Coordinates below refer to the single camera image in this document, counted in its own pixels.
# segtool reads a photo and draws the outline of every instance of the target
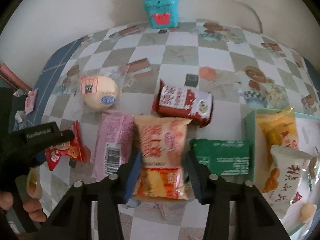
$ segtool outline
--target blue sticker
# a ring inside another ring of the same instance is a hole
[[[107,105],[107,106],[111,106],[114,102],[115,102],[115,97],[114,96],[105,96],[103,98],[101,98],[101,103]]]

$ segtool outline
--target red crown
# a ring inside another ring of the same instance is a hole
[[[156,25],[168,25],[170,24],[170,13],[157,14],[152,16],[155,19]]]

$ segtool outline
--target human hand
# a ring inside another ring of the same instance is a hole
[[[13,205],[13,196],[10,192],[0,191],[0,207],[7,211]],[[46,215],[42,211],[41,203],[38,199],[30,198],[23,203],[23,208],[29,213],[29,217],[35,222],[45,222]]]

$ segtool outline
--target white cable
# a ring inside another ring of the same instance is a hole
[[[250,5],[244,3],[244,2],[240,2],[238,0],[232,0],[232,1],[235,1],[237,3],[240,3],[241,5],[243,5],[244,7],[246,7],[247,9],[249,9],[253,14],[254,16],[256,17],[258,23],[259,23],[259,27],[260,27],[260,33],[263,33],[263,27],[262,27],[262,22],[259,18],[259,15],[257,14],[257,12],[255,11],[255,9],[253,9]]]

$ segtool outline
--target red snack package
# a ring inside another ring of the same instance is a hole
[[[47,158],[49,171],[53,171],[53,169],[58,165],[60,156],[57,155],[59,150],[54,147],[50,147],[45,150],[45,157]]]
[[[193,123],[205,127],[212,119],[213,96],[190,88],[166,86],[160,80],[160,90],[152,110],[160,116],[192,119]]]
[[[75,138],[57,146],[52,146],[45,151],[45,156],[47,158],[49,170],[52,171],[59,163],[59,158],[62,155],[74,158],[79,162],[86,162],[86,156],[81,143],[79,122],[75,121],[72,125],[68,127],[68,130],[72,131]]]

